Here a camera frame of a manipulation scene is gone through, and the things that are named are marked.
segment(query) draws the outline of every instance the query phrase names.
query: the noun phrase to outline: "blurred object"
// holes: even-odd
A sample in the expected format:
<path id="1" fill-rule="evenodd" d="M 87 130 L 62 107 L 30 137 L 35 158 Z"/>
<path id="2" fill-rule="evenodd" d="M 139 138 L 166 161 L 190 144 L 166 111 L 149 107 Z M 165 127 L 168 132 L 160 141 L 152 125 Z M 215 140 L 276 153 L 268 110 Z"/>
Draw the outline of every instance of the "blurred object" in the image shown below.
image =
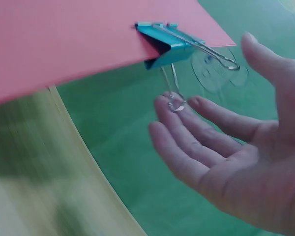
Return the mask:
<path id="1" fill-rule="evenodd" d="M 217 48 L 219 53 L 236 60 L 229 48 Z M 191 65 L 199 83 L 209 92 L 217 93 L 227 83 L 235 87 L 245 85 L 249 78 L 248 68 L 241 66 L 239 71 L 229 71 L 213 60 L 211 56 L 202 52 L 196 52 L 191 58 Z"/>
<path id="2" fill-rule="evenodd" d="M 0 236 L 146 236 L 56 88 L 0 106 Z"/>

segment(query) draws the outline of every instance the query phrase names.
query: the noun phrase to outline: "red paper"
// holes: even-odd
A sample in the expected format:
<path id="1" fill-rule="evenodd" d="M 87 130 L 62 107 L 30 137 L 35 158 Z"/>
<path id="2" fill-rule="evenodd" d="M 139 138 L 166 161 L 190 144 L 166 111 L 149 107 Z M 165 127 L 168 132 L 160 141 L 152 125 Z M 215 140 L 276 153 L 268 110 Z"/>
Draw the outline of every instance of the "red paper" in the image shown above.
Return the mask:
<path id="1" fill-rule="evenodd" d="M 0 0 L 0 102 L 157 57 L 137 21 L 235 45 L 196 0 Z"/>

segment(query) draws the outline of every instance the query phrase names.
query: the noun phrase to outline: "blue binder clip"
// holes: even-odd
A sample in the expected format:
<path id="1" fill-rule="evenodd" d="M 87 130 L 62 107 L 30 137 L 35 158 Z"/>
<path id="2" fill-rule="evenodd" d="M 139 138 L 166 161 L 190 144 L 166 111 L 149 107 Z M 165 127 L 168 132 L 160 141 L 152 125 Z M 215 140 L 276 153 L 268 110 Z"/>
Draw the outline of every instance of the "blue binder clip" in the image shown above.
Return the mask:
<path id="1" fill-rule="evenodd" d="M 228 70 L 236 71 L 240 69 L 240 66 L 236 61 L 223 56 L 205 45 L 203 40 L 190 36 L 178 30 L 177 27 L 178 24 L 164 24 L 160 22 L 137 22 L 135 24 L 137 31 L 145 36 L 147 41 L 160 53 L 160 57 L 145 61 L 145 66 L 148 70 L 158 67 L 162 69 L 170 92 L 169 107 L 173 112 L 182 111 L 186 103 L 182 94 L 179 92 L 178 80 L 174 67 L 175 62 L 186 60 L 190 58 L 196 50 L 201 50 L 208 54 L 208 59 L 218 60 L 218 62 Z M 233 65 L 226 65 L 223 63 L 224 60 Z M 177 108 L 174 107 L 174 96 L 170 88 L 168 76 L 164 69 L 165 65 L 171 65 L 176 91 L 182 97 L 182 103 Z"/>

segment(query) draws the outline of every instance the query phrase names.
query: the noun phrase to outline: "green table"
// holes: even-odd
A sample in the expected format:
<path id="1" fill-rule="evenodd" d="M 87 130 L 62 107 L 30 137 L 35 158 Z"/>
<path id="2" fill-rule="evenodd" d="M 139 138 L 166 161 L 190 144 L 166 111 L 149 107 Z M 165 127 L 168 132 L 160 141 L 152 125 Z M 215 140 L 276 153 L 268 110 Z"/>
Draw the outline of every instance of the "green table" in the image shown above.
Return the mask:
<path id="1" fill-rule="evenodd" d="M 249 31 L 275 52 L 295 58 L 295 7 L 288 5 L 288 1 L 200 3 L 238 45 L 241 35 Z M 246 66 L 240 47 L 232 51 Z M 256 118 L 277 116 L 274 89 L 251 69 L 245 86 L 236 88 L 227 83 L 218 93 L 199 85 L 189 61 L 177 63 L 177 73 L 186 96 L 199 94 Z M 166 89 L 159 70 L 146 71 L 140 63 L 58 89 L 103 173 L 148 235 L 273 235 L 216 210 L 177 181 L 153 150 L 147 126 L 156 119 L 154 98 Z"/>

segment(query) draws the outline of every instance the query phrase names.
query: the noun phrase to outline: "palm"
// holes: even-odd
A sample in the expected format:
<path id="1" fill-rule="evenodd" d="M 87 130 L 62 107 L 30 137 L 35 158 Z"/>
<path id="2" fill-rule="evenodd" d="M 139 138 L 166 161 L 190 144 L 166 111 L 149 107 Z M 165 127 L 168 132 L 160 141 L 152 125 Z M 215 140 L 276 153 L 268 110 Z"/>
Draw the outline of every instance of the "palm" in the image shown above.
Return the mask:
<path id="1" fill-rule="evenodd" d="M 242 44 L 250 65 L 276 88 L 279 121 L 243 117 L 204 98 L 191 98 L 189 105 L 222 134 L 189 107 L 172 113 L 167 97 L 160 96 L 155 102 L 160 122 L 150 126 L 152 140 L 176 177 L 222 211 L 257 227 L 295 234 L 295 61 L 275 55 L 248 35 Z"/>

